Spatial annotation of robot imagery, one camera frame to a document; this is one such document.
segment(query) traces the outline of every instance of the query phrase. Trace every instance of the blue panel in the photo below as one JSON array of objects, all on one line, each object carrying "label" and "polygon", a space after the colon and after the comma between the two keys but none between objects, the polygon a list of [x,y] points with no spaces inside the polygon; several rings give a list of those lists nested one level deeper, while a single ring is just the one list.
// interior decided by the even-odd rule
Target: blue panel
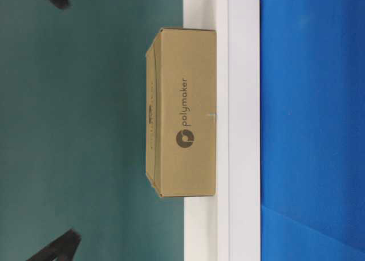
[{"label": "blue panel", "polygon": [[365,0],[261,3],[263,260],[365,260]]}]

